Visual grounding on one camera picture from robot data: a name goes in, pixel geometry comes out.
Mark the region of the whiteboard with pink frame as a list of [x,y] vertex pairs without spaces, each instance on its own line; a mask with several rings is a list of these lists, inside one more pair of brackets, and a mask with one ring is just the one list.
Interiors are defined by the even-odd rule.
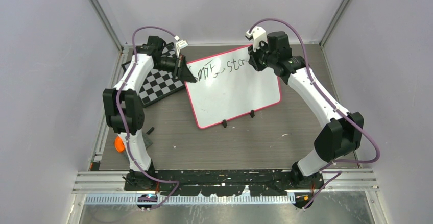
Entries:
[[242,46],[187,63],[196,82],[185,87],[196,125],[206,129],[281,101],[271,69],[256,71]]

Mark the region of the black marker cap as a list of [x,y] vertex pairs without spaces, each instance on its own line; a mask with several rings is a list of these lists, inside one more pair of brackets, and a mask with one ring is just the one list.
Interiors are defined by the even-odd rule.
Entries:
[[147,132],[146,132],[146,134],[147,135],[150,135],[153,131],[154,131],[154,127],[151,127]]

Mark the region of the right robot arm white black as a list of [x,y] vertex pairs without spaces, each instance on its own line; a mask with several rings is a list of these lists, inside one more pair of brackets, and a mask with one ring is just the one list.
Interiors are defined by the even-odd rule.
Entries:
[[256,71],[270,68],[301,96],[322,126],[314,149],[292,165],[293,185],[305,188],[321,168],[360,147],[362,134],[355,126],[363,127],[364,118],[341,106],[317,80],[305,59],[292,54],[287,33],[268,34],[255,27],[246,32],[246,38],[253,42],[248,47],[249,64]]

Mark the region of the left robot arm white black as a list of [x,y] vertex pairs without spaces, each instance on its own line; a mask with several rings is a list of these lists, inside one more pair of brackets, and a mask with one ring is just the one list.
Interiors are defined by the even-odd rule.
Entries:
[[133,48],[133,58],[120,81],[103,91],[106,123],[118,134],[129,159],[130,170],[125,176],[127,187],[151,190],[157,182],[142,133],[145,114],[139,90],[153,69],[171,73],[179,81],[195,82],[181,54],[181,49],[187,45],[187,41],[178,36],[171,43],[149,36],[145,44]]

